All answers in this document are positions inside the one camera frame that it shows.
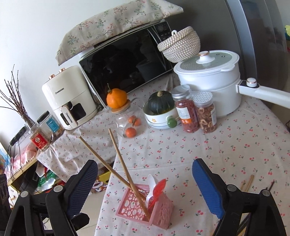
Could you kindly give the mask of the wooden chopstick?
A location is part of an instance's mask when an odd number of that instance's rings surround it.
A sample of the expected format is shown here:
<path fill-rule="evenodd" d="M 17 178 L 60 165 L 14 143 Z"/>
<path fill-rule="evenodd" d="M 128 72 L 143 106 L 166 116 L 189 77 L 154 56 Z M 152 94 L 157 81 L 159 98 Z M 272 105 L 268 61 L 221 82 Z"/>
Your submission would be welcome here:
<path fill-rule="evenodd" d="M 243 180 L 240 186 L 240 190 L 242 192 L 248 192 L 250 187 L 252 186 L 252 182 L 254 180 L 255 176 L 252 174 L 250 175 L 250 178 L 248 180 Z"/>
<path fill-rule="evenodd" d="M 123 159 L 123 157 L 122 157 L 122 155 L 121 155 L 121 153 L 120 153 L 120 150 L 119 150 L 119 148 L 118 148 L 118 146 L 117 146 L 117 143 L 116 143 L 116 141 L 115 141 L 115 138 L 114 138 L 113 133 L 112 133 L 112 131 L 111 131 L 110 128 L 109 128 L 109 134 L 110 134 L 110 137 L 111 137 L 111 139 L 112 139 L 112 143 L 113 143 L 113 145 L 114 145 L 114 147 L 115 147 L 115 150 L 116 150 L 116 152 L 117 152 L 117 155 L 119 156 L 120 162 L 121 162 L 121 164 L 122 164 L 122 166 L 123 166 L 124 172 L 125 172 L 125 174 L 126 174 L 126 176 L 127 176 L 127 179 L 128 179 L 128 181 L 129 181 L 130 187 L 131 187 L 131 189 L 133 190 L 133 192 L 134 192 L 134 194 L 135 194 L 135 197 L 137 198 L 137 200 L 138 200 L 138 202 L 139 202 L 139 204 L 140 204 L 142 210 L 144 211 L 147 220 L 149 221 L 151 215 L 150 215 L 150 213 L 149 213 L 149 211 L 148 211 L 148 209 L 147 209 L 147 207 L 146 207 L 146 205 L 145 205 L 145 202 L 144 202 L 144 200 L 145 200 L 146 198 L 145 198 L 145 196 L 142 194 L 142 192 L 140 192 L 139 189 L 135 186 L 135 184 L 134 184 L 134 182 L 133 182 L 133 180 L 132 180 L 132 178 L 131 178 L 131 175 L 130 175 L 128 169 L 127 169 L 127 166 L 126 166 L 126 164 L 125 164 L 125 162 L 124 162 L 124 159 Z"/>
<path fill-rule="evenodd" d="M 88 148 L 88 150 L 112 173 L 114 174 L 122 183 L 124 183 L 129 189 L 132 190 L 130 183 L 125 180 L 120 174 L 118 174 L 81 136 L 79 139 Z"/>

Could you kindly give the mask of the red plastic spoon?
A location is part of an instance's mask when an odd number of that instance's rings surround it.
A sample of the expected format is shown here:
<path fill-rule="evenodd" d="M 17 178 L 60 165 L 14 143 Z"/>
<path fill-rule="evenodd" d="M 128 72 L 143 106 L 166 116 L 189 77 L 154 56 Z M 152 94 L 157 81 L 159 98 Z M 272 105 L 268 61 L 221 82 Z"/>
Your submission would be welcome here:
<path fill-rule="evenodd" d="M 159 197 L 164 191 L 166 182 L 167 182 L 166 179 L 162 179 L 156 184 L 156 186 L 153 189 L 153 200 L 149 202 L 148 209 L 151 209 L 152 207 L 154 207 L 155 202 L 158 201 Z"/>

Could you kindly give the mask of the white plastic spoon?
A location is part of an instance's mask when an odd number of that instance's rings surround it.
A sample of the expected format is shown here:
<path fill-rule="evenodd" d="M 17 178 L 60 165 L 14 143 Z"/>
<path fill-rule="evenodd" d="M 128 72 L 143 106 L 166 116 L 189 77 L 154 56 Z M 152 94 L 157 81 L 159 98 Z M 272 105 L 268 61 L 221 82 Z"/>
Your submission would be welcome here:
<path fill-rule="evenodd" d="M 157 185 L 157 183 L 158 183 L 158 180 L 153 175 L 149 174 L 148 175 L 149 193 L 146 196 L 146 201 L 145 201 L 146 207 L 148 207 L 149 201 L 153 197 L 153 190 L 155 186 Z"/>

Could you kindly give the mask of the cherry print tablecloth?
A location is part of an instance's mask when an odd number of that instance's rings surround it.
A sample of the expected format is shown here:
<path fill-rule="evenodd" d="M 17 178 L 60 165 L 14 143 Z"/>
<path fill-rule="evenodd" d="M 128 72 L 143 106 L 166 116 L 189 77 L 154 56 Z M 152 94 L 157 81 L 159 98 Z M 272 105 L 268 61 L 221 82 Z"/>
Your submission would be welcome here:
<path fill-rule="evenodd" d="M 114 170 L 126 178 L 116 157 L 108 129 L 115 119 L 103 109 L 82 126 L 65 131 L 37 159 L 63 181 L 77 174 L 89 159 L 98 159 L 83 145 L 81 136 Z M 289 131 L 256 98 L 242 96 L 237 110 L 219 118 L 217 129 L 187 133 L 181 125 L 155 129 L 146 125 L 135 138 L 118 135 L 119 150 L 134 183 L 147 184 L 148 174 L 167 179 L 165 193 L 175 206 L 168 230 L 144 226 L 116 216 L 126 190 L 110 177 L 94 235 L 210 235 L 218 219 L 212 215 L 192 176 L 192 163 L 202 158 L 227 184 L 241 186 L 254 175 L 249 192 L 274 185 L 271 194 L 289 235 Z"/>

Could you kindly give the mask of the jar with red label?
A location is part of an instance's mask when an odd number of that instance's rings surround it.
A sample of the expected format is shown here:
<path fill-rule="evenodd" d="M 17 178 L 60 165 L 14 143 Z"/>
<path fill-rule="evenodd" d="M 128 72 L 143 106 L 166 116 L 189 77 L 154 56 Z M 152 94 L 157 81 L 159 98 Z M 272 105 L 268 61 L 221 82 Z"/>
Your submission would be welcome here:
<path fill-rule="evenodd" d="M 35 123 L 28 131 L 30 140 L 36 145 L 36 147 L 44 152 L 51 145 L 54 134 L 48 128 L 43 128 L 39 124 Z"/>

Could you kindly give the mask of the jar with blue label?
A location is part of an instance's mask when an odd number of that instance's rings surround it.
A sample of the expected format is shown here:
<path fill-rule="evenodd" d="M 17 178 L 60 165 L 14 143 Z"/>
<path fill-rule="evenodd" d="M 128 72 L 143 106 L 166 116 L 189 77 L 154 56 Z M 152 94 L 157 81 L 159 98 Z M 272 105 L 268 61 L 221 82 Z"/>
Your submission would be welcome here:
<path fill-rule="evenodd" d="M 52 134 L 53 140 L 58 139 L 64 132 L 62 125 L 49 111 L 43 113 L 37 123 L 46 135 Z"/>

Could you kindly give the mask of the jar of red goji berries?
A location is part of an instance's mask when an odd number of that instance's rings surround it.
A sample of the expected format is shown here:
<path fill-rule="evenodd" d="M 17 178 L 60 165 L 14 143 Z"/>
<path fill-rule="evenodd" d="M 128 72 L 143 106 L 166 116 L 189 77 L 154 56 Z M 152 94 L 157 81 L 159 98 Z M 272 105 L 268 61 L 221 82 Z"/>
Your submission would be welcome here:
<path fill-rule="evenodd" d="M 192 90 L 189 85 L 179 85 L 172 89 L 171 96 L 175 102 L 178 116 L 184 131 L 194 133 L 199 128 L 199 121 L 195 111 Z"/>

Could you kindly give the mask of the white enamel pot green knob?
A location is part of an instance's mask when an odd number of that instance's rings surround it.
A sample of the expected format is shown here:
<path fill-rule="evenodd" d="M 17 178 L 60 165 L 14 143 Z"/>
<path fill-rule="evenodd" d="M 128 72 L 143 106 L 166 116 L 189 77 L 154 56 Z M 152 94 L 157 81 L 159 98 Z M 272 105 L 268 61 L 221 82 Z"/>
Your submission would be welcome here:
<path fill-rule="evenodd" d="M 171 109 L 168 112 L 157 115 L 154 114 L 148 106 L 148 102 L 145 103 L 143 107 L 143 112 L 146 117 L 146 122 L 153 128 L 156 129 L 169 129 L 175 128 L 181 124 L 181 120 L 178 116 L 176 107 Z"/>

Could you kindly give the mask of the glass jar with wooden lid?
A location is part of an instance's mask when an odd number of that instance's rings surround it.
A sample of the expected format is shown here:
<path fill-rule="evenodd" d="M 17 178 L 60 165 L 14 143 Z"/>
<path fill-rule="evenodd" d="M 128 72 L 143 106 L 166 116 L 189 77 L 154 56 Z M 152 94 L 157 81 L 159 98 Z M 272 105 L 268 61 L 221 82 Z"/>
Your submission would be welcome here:
<path fill-rule="evenodd" d="M 142 109 L 129 99 L 120 107 L 111 109 L 117 125 L 117 132 L 123 138 L 134 138 L 146 129 L 146 121 Z"/>

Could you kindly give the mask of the jar of dried fruit slices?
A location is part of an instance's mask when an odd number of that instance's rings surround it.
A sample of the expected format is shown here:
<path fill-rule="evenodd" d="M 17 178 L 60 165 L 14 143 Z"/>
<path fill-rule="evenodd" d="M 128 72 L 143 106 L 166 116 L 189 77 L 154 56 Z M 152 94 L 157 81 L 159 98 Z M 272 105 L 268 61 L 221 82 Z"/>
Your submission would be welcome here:
<path fill-rule="evenodd" d="M 193 96 L 196 113 L 200 128 L 204 133 L 211 133 L 216 130 L 217 116 L 213 103 L 213 95 L 209 91 L 199 91 Z"/>

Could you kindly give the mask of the cream air fryer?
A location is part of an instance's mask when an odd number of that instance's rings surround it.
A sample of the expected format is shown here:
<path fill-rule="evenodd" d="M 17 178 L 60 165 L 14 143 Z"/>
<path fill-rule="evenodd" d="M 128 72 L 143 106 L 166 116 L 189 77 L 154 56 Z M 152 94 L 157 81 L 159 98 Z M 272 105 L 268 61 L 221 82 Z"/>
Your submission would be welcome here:
<path fill-rule="evenodd" d="M 42 91 L 56 118 L 66 130 L 73 130 L 97 114 L 97 106 L 81 69 L 74 65 L 52 74 Z"/>

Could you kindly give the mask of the dry twig bundle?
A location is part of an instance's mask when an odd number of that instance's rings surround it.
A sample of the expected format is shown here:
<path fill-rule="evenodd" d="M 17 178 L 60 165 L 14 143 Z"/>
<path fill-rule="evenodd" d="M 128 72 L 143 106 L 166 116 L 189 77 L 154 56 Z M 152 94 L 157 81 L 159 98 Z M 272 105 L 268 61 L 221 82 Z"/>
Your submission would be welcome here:
<path fill-rule="evenodd" d="M 28 129 L 31 129 L 35 122 L 28 115 L 28 112 L 25 109 L 19 86 L 19 71 L 17 71 L 16 76 L 14 76 L 14 65 L 11 70 L 11 79 L 4 80 L 5 86 L 7 88 L 8 94 L 5 94 L 1 90 L 1 99 L 8 106 L 1 106 L 1 108 L 9 109 L 15 111 L 25 122 Z"/>

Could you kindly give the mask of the large orange fruit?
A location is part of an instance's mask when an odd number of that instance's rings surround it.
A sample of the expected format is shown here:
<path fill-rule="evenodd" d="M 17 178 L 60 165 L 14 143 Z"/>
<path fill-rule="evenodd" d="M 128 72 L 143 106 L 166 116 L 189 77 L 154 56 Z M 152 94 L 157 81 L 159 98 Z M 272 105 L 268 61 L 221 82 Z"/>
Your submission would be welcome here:
<path fill-rule="evenodd" d="M 127 93 L 124 90 L 121 90 L 119 88 L 113 88 L 111 89 L 108 86 L 108 93 L 106 97 L 107 105 L 112 109 L 118 109 L 122 106 L 124 106 L 127 102 Z"/>

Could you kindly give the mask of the dark green pumpkin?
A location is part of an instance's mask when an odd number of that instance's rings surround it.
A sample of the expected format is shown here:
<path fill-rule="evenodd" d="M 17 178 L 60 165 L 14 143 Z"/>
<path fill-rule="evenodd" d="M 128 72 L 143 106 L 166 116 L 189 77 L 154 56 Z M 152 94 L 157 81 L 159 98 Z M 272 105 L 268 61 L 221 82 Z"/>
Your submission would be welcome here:
<path fill-rule="evenodd" d="M 175 107 L 175 102 L 168 91 L 153 93 L 148 100 L 148 107 L 154 114 L 163 114 Z"/>

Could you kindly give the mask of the white electric cooking pot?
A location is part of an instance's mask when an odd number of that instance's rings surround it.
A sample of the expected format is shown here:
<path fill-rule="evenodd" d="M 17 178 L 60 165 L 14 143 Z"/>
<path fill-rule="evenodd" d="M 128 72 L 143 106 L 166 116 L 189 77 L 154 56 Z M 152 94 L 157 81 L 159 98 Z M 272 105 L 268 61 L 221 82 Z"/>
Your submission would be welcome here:
<path fill-rule="evenodd" d="M 255 78 L 240 78 L 239 55 L 226 50 L 199 52 L 173 70 L 180 83 L 189 85 L 193 91 L 209 91 L 217 117 L 224 117 L 235 111 L 241 103 L 241 96 L 255 97 L 279 106 L 289 108 L 289 93 L 261 86 Z"/>

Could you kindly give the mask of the black microwave oven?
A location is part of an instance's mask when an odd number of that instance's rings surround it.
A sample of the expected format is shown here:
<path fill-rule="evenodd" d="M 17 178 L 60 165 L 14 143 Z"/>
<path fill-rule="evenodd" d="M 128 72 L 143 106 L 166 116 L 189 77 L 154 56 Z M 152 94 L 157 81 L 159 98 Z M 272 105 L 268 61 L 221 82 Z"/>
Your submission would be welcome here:
<path fill-rule="evenodd" d="M 99 43 L 82 56 L 79 64 L 97 103 L 107 105 L 109 89 L 130 93 L 171 71 L 173 64 L 157 47 L 170 36 L 168 22 L 157 21 Z"/>

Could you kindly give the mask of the woven basket with lid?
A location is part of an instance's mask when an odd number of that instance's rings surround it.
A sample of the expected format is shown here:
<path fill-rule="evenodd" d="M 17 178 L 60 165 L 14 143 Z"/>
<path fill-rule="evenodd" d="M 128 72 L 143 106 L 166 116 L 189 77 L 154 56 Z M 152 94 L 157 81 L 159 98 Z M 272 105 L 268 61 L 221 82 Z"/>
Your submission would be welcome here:
<path fill-rule="evenodd" d="M 171 37 L 157 45 L 163 56 L 172 63 L 182 62 L 200 52 L 200 38 L 196 31 L 188 26 L 180 31 L 173 30 Z"/>

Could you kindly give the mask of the floral cloth microwave cover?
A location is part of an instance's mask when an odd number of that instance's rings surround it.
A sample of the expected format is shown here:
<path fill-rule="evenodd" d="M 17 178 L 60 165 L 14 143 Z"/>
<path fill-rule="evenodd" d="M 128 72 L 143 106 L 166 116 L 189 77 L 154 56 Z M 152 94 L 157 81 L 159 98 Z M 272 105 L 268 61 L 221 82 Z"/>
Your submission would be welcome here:
<path fill-rule="evenodd" d="M 65 34 L 55 59 L 62 65 L 116 35 L 182 12 L 182 7 L 168 1 L 131 1 L 116 6 L 74 26 Z"/>

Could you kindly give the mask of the dark grey refrigerator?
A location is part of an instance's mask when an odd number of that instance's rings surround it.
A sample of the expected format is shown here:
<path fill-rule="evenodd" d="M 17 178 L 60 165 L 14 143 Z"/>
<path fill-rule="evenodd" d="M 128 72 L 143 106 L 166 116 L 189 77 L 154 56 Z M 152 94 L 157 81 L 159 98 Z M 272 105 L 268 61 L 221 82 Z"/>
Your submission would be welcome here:
<path fill-rule="evenodd" d="M 276 1 L 173 1 L 183 13 L 170 16 L 171 29 L 191 26 L 202 51 L 228 50 L 240 56 L 241 78 L 256 78 L 283 89 L 288 77 L 287 47 Z"/>

